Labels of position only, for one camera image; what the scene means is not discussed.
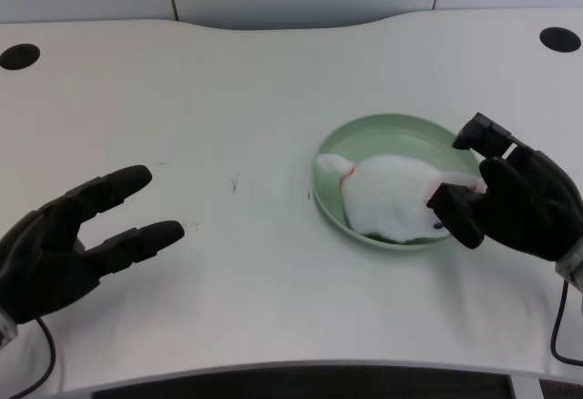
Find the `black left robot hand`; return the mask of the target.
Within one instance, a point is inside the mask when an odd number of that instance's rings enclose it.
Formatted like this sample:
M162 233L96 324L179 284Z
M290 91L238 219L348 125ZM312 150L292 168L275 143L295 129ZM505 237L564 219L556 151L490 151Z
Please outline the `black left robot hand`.
M124 203L152 180L136 165L97 177L26 214L1 239L1 313L25 324L96 289L102 277L146 261L182 239L175 220L132 228L86 249L83 223Z

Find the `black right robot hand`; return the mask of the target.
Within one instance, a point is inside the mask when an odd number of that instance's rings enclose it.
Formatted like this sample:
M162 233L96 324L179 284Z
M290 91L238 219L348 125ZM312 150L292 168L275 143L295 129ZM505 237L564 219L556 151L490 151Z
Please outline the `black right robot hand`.
M427 206L469 249L490 238L546 261L559 261L582 240L582 197L570 176L543 152L477 113L453 148L483 156L483 193L443 182Z

